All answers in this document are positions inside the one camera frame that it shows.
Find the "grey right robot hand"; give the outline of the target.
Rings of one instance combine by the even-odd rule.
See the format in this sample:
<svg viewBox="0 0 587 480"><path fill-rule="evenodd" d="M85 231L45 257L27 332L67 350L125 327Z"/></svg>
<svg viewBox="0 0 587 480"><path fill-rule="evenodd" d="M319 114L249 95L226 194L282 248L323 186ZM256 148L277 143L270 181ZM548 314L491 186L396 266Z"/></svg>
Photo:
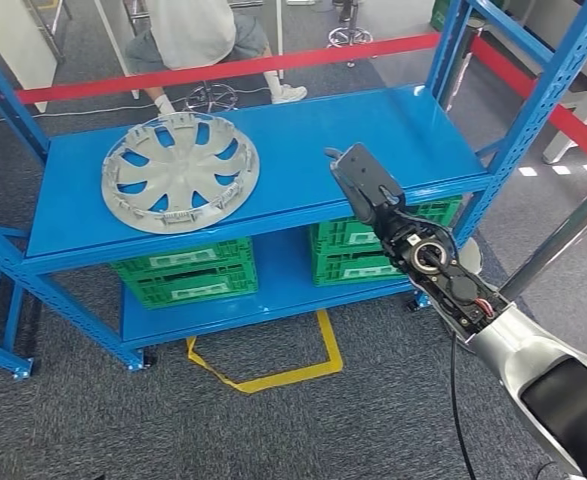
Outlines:
<svg viewBox="0 0 587 480"><path fill-rule="evenodd" d="M342 152L325 148L331 176L361 223L375 227L395 208L406 205L404 191L362 143Z"/></svg>

